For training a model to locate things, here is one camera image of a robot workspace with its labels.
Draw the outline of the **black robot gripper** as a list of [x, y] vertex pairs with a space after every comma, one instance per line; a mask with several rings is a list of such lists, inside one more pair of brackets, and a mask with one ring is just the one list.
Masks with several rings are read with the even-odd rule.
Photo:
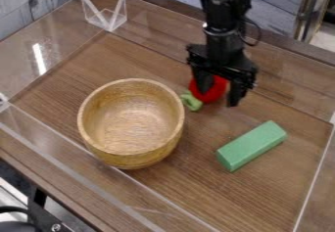
[[187, 46], [187, 63], [198, 90], [206, 94], [215, 83], [214, 75], [231, 83], [228, 106], [236, 107], [247, 91], [254, 88], [258, 66], [244, 55], [244, 41], [238, 29], [215, 31], [204, 28], [206, 43]]

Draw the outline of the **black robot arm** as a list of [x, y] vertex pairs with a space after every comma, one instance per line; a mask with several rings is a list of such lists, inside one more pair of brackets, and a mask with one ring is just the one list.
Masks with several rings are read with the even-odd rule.
[[256, 46], [246, 41], [246, 24], [255, 22], [246, 17], [251, 0], [200, 0], [206, 15], [203, 32], [206, 43], [190, 43], [187, 63], [202, 94], [210, 92], [215, 77], [231, 83], [228, 92], [230, 107], [236, 107], [247, 91], [255, 86], [258, 65], [247, 58], [244, 46]]

